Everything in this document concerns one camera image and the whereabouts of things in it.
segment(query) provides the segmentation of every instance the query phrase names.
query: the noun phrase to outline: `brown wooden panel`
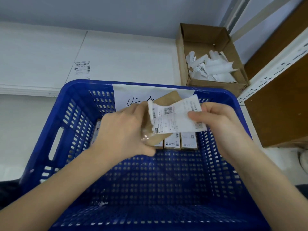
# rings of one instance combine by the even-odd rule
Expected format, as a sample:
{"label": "brown wooden panel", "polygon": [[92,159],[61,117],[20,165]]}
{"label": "brown wooden panel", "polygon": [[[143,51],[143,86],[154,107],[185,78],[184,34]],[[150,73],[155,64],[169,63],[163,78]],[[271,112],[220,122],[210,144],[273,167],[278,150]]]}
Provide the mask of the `brown wooden panel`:
{"label": "brown wooden panel", "polygon": [[245,64],[248,79],[255,76],[277,54],[290,44],[308,26],[308,0],[302,3],[290,14],[270,38]]}
{"label": "brown wooden panel", "polygon": [[263,147],[308,136],[308,54],[245,104]]}

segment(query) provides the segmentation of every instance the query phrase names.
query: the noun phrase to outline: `hand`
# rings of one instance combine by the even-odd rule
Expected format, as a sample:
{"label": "hand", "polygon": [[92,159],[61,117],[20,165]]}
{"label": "hand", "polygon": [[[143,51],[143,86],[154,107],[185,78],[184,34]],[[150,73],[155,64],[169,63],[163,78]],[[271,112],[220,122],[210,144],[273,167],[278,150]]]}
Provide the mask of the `hand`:
{"label": "hand", "polygon": [[239,159],[256,148],[229,105],[205,102],[202,112],[188,112],[190,119],[207,124],[215,137],[219,153],[235,167]]}
{"label": "hand", "polygon": [[155,148],[141,142],[141,123],[147,109],[147,103],[142,102],[103,116],[98,136],[91,147],[99,159],[107,157],[115,165],[134,155],[155,154]]}

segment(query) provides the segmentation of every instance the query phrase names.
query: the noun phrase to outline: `right hand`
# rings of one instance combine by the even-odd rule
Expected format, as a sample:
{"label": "right hand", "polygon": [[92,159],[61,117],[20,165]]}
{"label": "right hand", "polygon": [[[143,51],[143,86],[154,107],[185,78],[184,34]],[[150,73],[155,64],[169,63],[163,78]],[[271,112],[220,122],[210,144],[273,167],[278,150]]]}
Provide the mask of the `right hand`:
{"label": "right hand", "polygon": [[202,112],[188,112],[191,120],[208,125],[215,137],[219,153],[233,167],[257,147],[229,105],[205,102]]}

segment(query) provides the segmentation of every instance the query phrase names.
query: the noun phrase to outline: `label sticker on wall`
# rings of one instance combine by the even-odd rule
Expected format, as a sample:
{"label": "label sticker on wall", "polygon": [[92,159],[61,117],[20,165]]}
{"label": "label sticker on wall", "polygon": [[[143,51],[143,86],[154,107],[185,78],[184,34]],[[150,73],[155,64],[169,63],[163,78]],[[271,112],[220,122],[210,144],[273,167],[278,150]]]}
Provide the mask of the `label sticker on wall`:
{"label": "label sticker on wall", "polygon": [[90,79],[90,62],[82,61],[74,63],[75,76],[81,79]]}

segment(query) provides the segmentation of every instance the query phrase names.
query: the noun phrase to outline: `crumpled white paper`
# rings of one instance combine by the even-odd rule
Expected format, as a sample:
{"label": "crumpled white paper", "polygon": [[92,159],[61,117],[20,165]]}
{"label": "crumpled white paper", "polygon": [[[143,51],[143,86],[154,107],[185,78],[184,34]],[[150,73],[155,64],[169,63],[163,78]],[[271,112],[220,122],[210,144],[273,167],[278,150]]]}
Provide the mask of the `crumpled white paper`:
{"label": "crumpled white paper", "polygon": [[189,68],[190,77],[199,80],[216,81],[236,83],[230,72],[236,71],[233,69],[233,62],[229,62],[223,52],[211,50],[209,52],[210,57],[205,54],[202,57],[196,59],[195,52],[191,51],[186,56],[186,61]]}

